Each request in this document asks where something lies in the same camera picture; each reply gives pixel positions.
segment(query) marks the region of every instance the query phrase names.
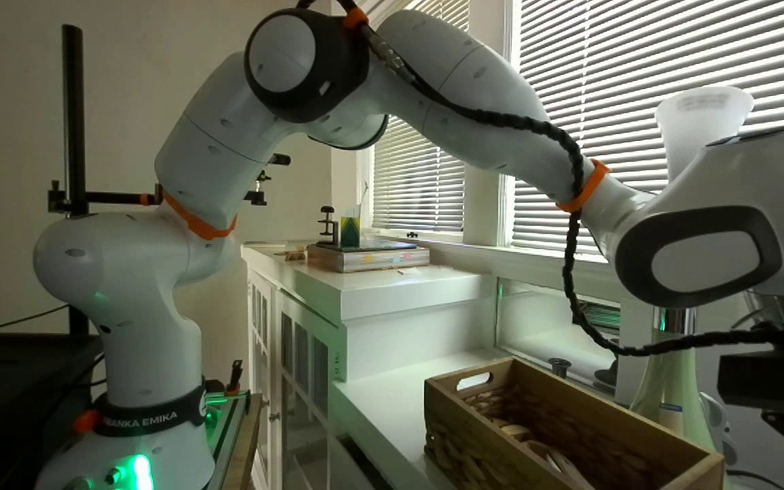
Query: robotic arm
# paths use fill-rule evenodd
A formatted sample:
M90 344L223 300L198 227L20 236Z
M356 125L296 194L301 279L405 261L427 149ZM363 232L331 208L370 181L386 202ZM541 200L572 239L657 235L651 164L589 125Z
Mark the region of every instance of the robotic arm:
M202 85L167 140L157 216L59 220L40 236L39 279L100 329L108 392L99 423L39 488L116 488L142 460L156 488L203 488L202 334L178 314L174 288L231 254L244 189L281 140L308 134L359 149L380 140L389 114L582 216L646 303L689 307L747 288L784 300L784 132L711 144L673 189L643 196L582 162L531 88L466 32L413 12L379 32L355 6L345 19L278 12Z

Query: black cable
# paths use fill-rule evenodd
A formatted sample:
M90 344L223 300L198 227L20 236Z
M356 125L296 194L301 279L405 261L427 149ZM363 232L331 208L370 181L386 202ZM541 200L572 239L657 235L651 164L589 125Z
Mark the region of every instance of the black cable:
M25 322L32 322L32 318L44 318L44 317L51 317L51 314L65 311L65 307L67 307L67 305L58 305L58 307L32 314L32 317L21 317L21 318L14 318L14 322L3 322L0 329L7 329L7 326L14 326L14 325L25 325Z
M73 377L73 383L80 383L85 377L90 377L92 374L92 367L99 366L99 363L104 363L105 358L104 355L99 355L80 377Z
M762 477L762 475L751 475L751 471L730 468L726 477L756 480L756 483L766 483L766 486L771 486L771 488L775 488L775 490L784 490L779 483L772 483L772 480L767 480L767 477Z
M521 118L521 114L500 114L500 111L484 111L484 109L468 109L468 106L457 106L448 99L443 99L435 88L431 88L412 65L408 60L404 60L370 26L363 26L359 32L364 35L370 51L376 57L380 57L405 85L412 85L420 95L473 121L473 124L484 124L484 125L495 125L495 129L511 129L511 132L531 132L540 136L548 136L553 141L559 141L563 147L563 152L572 162L572 196L582 194L582 152L580 144L563 132L556 129L553 124L541 124L541 121L531 121L531 118ZM674 340L665 340L665 344L651 344L643 349L631 349L631 345L615 345L613 340L608 340L595 326L590 326L589 317L580 307L576 300L576 288L575 288L575 256L576 256L576 236L580 236L580 213L570 216L570 230L566 230L566 247L563 247L563 266L560 266L560 279L563 279L563 298L570 300L575 325L580 325L586 329L586 334L613 351L615 358L657 358L657 355L670 355L670 351L684 351L684 349L704 349L704 345L738 345L738 344L772 344L772 345L784 345L784 332L779 332L772 325L756 325L751 332L704 332L704 334L689 334L689 337L674 337Z
M90 383L65 383L65 390L90 390L90 386L100 386L105 383L108 379L99 379L99 382L90 382Z

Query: white cabinet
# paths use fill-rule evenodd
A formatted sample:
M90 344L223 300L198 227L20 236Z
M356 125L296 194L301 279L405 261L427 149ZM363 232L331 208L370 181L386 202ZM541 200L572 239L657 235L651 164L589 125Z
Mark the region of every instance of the white cabinet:
M254 486L258 490L329 488L329 383L344 382L344 332L281 283L247 271L251 390L266 404Z
M247 379L266 400L254 488L401 488L379 453L367 456L374 437L355 426L337 386L487 345L491 332L477 329L492 314L482 307L492 300L487 280L448 266L334 275L270 251L244 247L243 256Z

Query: wooden box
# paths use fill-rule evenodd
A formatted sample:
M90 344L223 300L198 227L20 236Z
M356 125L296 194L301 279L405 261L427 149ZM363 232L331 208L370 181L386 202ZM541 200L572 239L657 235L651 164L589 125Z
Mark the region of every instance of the wooden box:
M427 379L425 427L427 456L463 490L719 490L723 480L722 456L518 360Z

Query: window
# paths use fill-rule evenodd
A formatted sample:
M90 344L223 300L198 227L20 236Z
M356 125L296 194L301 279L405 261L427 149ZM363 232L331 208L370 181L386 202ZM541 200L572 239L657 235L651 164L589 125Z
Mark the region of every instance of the window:
M753 95L742 132L784 125L784 2L522 0L521 75L582 156L636 190L661 190L661 99L736 85ZM511 245L560 256L563 235L566 216L518 182ZM586 235L580 251L598 258Z
M408 9L468 31L468 0L416 0ZM389 118L376 144L374 227L405 232L463 232L466 164Z

